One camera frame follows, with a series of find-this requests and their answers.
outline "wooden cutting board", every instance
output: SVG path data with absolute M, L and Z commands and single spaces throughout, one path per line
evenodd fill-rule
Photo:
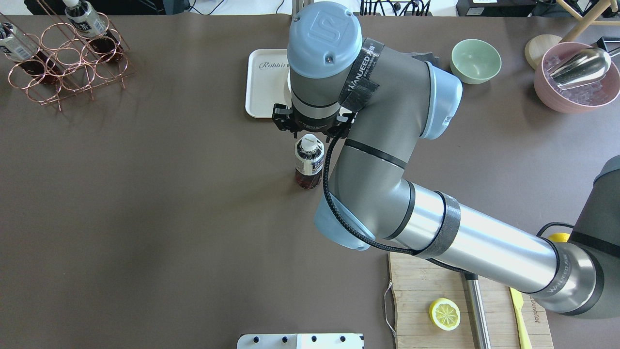
M 389 254 L 392 293 L 396 315 L 396 349 L 475 348 L 462 276 L 420 258 Z M 480 278 L 480 291 L 487 318 L 491 347 L 520 349 L 515 311 L 508 287 Z M 428 308 L 445 297 L 461 310 L 461 324 L 452 331 L 435 326 Z M 533 349 L 553 349 L 547 314 L 529 295 L 523 295 L 523 318 Z

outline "bottle label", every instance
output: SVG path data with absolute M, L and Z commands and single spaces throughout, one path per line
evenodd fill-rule
M 295 147 L 295 168 L 302 175 L 313 176 L 321 172 L 321 170 L 323 169 L 323 162 L 325 162 L 324 146 L 321 142 L 319 142 L 318 146 L 320 148 L 320 151 L 318 152 L 319 156 L 310 159 L 302 158 L 297 152 L 297 147 Z
M 323 169 L 323 162 L 325 157 L 322 156 L 320 159 L 310 160 L 310 159 L 300 159 L 297 158 L 297 164 L 295 168 L 304 176 L 313 176 L 317 173 L 321 172 Z
M 71 24 L 87 38 L 98 37 L 105 32 L 105 23 L 99 17 L 97 11 L 92 9 L 92 6 L 88 5 L 88 10 L 85 14 L 79 17 L 69 17 Z
M 13 61 L 32 58 L 38 51 L 38 45 L 17 28 L 13 27 L 11 30 L 13 31 L 11 36 L 0 40 L 0 52 L 5 53 Z

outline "metal scoop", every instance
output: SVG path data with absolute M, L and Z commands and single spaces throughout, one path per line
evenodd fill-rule
M 599 81 L 611 66 L 611 57 L 602 48 L 584 48 L 549 75 L 560 89 L 570 89 Z

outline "yellow knife handle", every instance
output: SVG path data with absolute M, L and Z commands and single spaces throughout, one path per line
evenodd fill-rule
M 521 349 L 532 349 L 532 342 L 529 340 L 528 329 L 525 327 L 521 308 L 515 306 L 516 326 L 519 329 L 519 344 Z

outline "black velcro strap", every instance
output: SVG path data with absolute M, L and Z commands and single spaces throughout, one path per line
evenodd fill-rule
M 573 230 L 573 232 L 570 233 L 569 242 L 578 242 L 582 245 L 592 247 L 595 250 L 607 253 L 610 256 L 620 258 L 620 246 L 596 237 L 591 237 L 584 233 L 576 232 Z
M 425 260 L 439 256 L 447 251 L 454 242 L 456 233 L 459 232 L 459 227 L 461 226 L 461 205 L 459 205 L 459 202 L 447 194 L 439 191 L 436 191 L 436 193 L 443 199 L 445 213 L 443 214 L 439 232 L 437 232 L 433 241 L 416 256 Z
M 342 86 L 338 102 L 352 112 L 358 112 L 370 100 L 370 97 L 379 88 L 379 84 L 370 80 L 370 74 L 379 61 L 383 50 L 382 43 L 366 38 L 361 46 L 360 53 L 353 62 L 345 85 Z
M 364 143 L 360 143 L 357 142 L 356 140 L 352 140 L 350 138 L 348 138 L 345 141 L 345 145 L 348 147 L 352 147 L 355 148 L 357 150 L 361 150 L 367 154 L 373 155 L 378 157 L 379 159 L 385 160 L 389 163 L 391 163 L 392 165 L 396 165 L 400 168 L 402 168 L 403 170 L 405 169 L 405 167 L 407 167 L 407 163 L 402 161 L 401 159 L 394 157 L 386 152 L 382 152 L 379 149 L 373 148 L 369 145 L 365 145 Z

